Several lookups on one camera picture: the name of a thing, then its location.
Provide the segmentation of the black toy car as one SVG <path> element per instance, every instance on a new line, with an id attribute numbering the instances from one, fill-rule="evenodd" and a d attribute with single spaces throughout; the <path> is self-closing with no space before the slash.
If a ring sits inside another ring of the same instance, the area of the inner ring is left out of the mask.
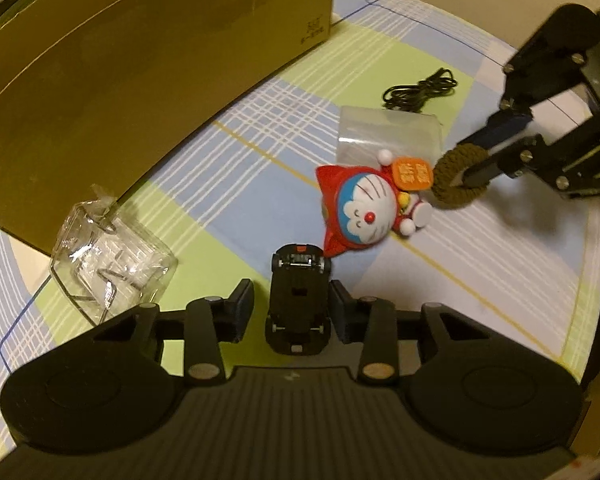
<path id="1" fill-rule="evenodd" d="M 266 342 L 285 356 L 317 356 L 332 329 L 327 305 L 330 259 L 317 246 L 288 244 L 274 252 L 271 269 Z"/>

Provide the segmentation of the red Doraemon figurine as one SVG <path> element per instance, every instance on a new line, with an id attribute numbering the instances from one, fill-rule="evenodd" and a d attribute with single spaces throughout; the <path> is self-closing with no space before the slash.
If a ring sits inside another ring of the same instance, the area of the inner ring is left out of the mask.
<path id="1" fill-rule="evenodd" d="M 390 233 L 410 237 L 432 218 L 422 193 L 434 184 L 429 162 L 377 155 L 379 167 L 323 165 L 315 170 L 325 221 L 323 252 L 332 258 L 379 244 Z"/>

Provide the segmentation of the clear plastic bag with hooks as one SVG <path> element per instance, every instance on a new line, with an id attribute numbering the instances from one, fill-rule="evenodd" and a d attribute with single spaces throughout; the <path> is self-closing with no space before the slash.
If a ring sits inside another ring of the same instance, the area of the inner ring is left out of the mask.
<path id="1" fill-rule="evenodd" d="M 50 275 L 87 322 L 155 304 L 178 267 L 172 250 L 106 188 L 72 206 L 50 256 Z"/>

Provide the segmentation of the translucent white plastic cup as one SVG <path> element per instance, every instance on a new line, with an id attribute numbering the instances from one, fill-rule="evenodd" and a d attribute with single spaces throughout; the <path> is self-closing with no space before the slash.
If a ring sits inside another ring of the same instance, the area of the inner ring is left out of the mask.
<path id="1" fill-rule="evenodd" d="M 440 122 L 434 115 L 343 106 L 340 108 L 336 162 L 378 168 L 382 150 L 393 156 L 425 159 L 433 165 L 442 154 Z"/>

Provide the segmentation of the checkered bedsheet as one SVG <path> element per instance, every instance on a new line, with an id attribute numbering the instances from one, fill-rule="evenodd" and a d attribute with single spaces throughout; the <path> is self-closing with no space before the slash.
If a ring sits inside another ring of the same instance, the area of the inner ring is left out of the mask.
<path id="1" fill-rule="evenodd" d="M 500 102 L 513 49 L 419 0 L 336 0 L 324 46 L 196 134 L 121 208 L 178 258 L 180 310 L 249 278 L 228 366 L 280 365 L 268 310 L 279 247 L 312 244 L 354 296 L 439 301 L 584 374 L 600 314 L 600 200 L 499 177 L 458 209 L 421 188 L 467 157 Z"/>

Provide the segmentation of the brown cardboard box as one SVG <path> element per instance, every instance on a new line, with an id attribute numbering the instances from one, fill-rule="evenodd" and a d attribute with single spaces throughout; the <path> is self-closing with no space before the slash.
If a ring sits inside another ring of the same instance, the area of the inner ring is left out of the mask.
<path id="1" fill-rule="evenodd" d="M 0 229 L 50 252 L 220 110 L 329 36 L 332 0 L 34 0 L 0 27 Z"/>

